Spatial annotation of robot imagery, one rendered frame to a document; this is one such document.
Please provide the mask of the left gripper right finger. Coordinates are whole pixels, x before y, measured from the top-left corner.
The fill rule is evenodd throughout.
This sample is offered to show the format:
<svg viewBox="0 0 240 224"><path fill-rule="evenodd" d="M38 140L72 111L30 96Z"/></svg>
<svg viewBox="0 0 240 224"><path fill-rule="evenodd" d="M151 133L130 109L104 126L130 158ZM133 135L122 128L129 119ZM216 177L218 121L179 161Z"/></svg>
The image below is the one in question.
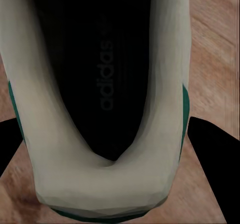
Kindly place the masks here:
<svg viewBox="0 0 240 224"><path fill-rule="evenodd" d="M196 117L187 131L227 224L240 224L240 141Z"/></svg>

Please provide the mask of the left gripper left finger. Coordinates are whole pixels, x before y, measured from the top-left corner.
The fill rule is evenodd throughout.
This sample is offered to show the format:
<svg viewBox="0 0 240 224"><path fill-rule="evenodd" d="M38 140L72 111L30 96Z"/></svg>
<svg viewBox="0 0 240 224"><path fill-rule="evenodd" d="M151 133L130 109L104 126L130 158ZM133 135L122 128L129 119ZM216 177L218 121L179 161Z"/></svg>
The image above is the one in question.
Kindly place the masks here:
<svg viewBox="0 0 240 224"><path fill-rule="evenodd" d="M17 118L0 122L0 176L2 176L22 141L23 136Z"/></svg>

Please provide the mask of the gym shoe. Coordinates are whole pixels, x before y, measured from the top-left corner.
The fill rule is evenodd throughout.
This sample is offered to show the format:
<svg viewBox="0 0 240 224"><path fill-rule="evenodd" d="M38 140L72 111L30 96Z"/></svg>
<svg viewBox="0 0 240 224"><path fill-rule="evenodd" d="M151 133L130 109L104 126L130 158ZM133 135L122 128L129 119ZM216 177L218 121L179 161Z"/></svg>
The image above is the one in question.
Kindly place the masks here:
<svg viewBox="0 0 240 224"><path fill-rule="evenodd" d="M118 224L168 199L190 99L190 0L0 0L40 203Z"/></svg>

